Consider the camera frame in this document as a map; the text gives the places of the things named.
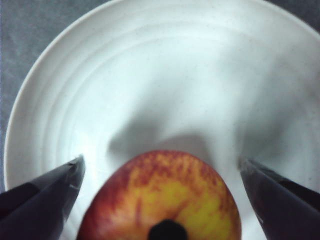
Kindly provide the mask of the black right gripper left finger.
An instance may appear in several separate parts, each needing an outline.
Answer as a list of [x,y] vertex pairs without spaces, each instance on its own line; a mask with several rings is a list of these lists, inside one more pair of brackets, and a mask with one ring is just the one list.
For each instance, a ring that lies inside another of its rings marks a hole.
[[2,240],[57,240],[79,195],[85,161],[77,158],[0,195]]

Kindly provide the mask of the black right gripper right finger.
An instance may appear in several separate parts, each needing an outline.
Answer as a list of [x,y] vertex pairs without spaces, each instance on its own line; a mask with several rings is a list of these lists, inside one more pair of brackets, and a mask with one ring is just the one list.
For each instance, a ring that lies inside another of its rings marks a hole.
[[252,209],[268,240],[318,240],[320,194],[248,158],[239,171]]

